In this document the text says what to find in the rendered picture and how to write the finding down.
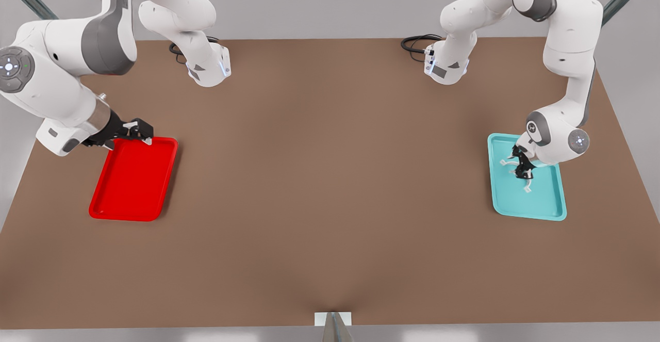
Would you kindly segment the white drainage pipe clamp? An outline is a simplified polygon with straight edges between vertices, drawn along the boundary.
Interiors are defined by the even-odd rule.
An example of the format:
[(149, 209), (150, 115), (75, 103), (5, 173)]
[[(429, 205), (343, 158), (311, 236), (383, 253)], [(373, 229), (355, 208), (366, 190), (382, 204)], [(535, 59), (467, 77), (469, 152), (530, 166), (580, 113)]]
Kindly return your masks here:
[(513, 161), (512, 159), (500, 159), (500, 165), (502, 166), (513, 166), (515, 165), (516, 168), (514, 170), (510, 170), (509, 173), (513, 173), (516, 178), (521, 179), (521, 180), (526, 180), (526, 185), (523, 187), (523, 191), (525, 192), (531, 192), (531, 180), (533, 179), (533, 169), (535, 166), (533, 164), (524, 164), (522, 162), (516, 162)]

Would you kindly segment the teal rectangular tray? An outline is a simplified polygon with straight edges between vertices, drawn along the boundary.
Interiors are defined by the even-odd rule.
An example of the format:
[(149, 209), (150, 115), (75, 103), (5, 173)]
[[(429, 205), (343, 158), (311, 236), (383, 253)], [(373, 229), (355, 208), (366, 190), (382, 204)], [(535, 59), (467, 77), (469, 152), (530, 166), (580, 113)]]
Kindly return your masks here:
[(493, 207), (501, 215), (563, 221), (567, 216), (559, 165), (536, 168), (531, 192), (523, 191), (526, 180), (516, 178), (513, 166), (500, 165), (508, 159), (517, 135), (493, 133), (487, 140)]

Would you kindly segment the red rectangular tray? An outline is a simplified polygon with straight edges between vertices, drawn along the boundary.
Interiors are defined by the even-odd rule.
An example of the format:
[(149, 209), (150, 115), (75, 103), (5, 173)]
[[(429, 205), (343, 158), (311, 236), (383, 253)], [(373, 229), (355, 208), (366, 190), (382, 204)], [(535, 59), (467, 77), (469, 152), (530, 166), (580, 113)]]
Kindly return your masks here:
[(118, 139), (108, 152), (89, 206), (92, 218), (151, 222), (162, 212), (178, 142)]

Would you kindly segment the silver frame post with foot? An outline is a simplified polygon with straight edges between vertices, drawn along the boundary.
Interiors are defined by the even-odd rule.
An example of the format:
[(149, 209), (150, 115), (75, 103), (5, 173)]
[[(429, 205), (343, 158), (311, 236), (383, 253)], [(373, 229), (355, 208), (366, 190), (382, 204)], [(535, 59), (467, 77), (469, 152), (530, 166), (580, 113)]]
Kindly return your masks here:
[(321, 342), (354, 342), (347, 326), (353, 325), (351, 312), (316, 312), (315, 326), (323, 327)]

